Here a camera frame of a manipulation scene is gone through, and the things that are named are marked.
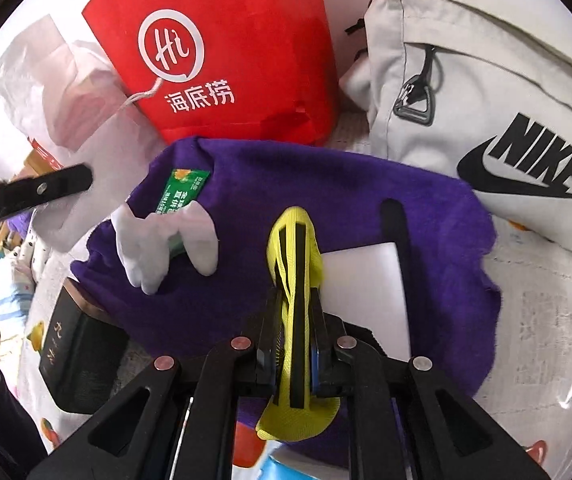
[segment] dark sleeve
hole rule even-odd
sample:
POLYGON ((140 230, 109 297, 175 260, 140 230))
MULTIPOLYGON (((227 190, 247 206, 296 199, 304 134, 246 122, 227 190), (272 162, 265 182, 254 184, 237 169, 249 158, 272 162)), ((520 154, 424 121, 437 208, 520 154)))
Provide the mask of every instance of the dark sleeve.
POLYGON ((0 466, 12 480, 23 480, 47 455, 32 418, 0 371, 0 466))

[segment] nike logo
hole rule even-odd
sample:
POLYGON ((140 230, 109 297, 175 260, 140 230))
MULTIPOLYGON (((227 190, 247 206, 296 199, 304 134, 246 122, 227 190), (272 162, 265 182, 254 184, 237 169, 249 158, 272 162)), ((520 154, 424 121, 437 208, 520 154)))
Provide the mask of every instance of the nike logo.
POLYGON ((517 114, 488 153, 499 160, 508 151, 504 163, 534 178, 543 175, 540 186, 497 176, 486 169, 484 155, 496 138, 492 137, 466 153, 457 165, 458 175, 473 189, 486 193, 572 198, 566 184, 572 179, 572 146, 564 139, 537 122, 530 124, 527 116, 517 114), (567 158, 568 162, 558 172, 560 163, 567 158))

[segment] yellow fabric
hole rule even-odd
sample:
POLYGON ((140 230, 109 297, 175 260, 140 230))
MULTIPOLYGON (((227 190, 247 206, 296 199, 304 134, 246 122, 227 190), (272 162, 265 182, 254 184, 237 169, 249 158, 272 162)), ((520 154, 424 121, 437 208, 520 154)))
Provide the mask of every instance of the yellow fabric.
POLYGON ((282 351, 283 368, 279 389, 279 403, 274 399, 268 403, 263 415, 257 423, 256 430, 259 438, 263 440, 284 440, 296 442, 322 433, 335 418, 339 410, 340 400, 317 399, 310 394, 310 332, 308 309, 310 302, 310 288, 319 288, 322 282, 322 256, 317 248, 315 228, 308 214, 300 207, 291 207, 284 211, 272 228, 268 243, 268 266, 272 280, 279 282, 275 268, 279 273, 281 283, 284 285, 284 301, 282 304, 282 323, 284 341, 282 351), (290 405, 290 381, 293 378, 293 323, 295 319, 295 291, 297 290, 297 247, 295 244, 297 225, 306 227, 305 243, 305 272, 304 277, 304 348, 305 348, 305 378, 304 378, 304 408, 292 408, 290 405), (282 250, 285 229, 285 251, 282 250))

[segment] black box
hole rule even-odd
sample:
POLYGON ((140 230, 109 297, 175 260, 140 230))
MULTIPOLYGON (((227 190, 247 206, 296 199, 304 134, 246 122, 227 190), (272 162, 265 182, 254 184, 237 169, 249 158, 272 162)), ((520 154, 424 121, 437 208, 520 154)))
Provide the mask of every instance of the black box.
POLYGON ((92 415, 110 397, 128 335, 66 279, 41 352, 39 371, 64 412, 92 415))

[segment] nike swoosh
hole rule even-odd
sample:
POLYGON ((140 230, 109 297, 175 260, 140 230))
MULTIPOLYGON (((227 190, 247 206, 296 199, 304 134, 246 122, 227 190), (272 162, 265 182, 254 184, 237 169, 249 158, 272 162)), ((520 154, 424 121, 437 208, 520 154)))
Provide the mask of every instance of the nike swoosh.
POLYGON ((512 180, 490 173, 484 166, 484 153, 496 137, 488 139, 466 153, 457 165, 457 174, 476 191, 508 195, 546 196, 552 198, 572 198, 572 193, 560 189, 538 186, 529 182, 512 180))

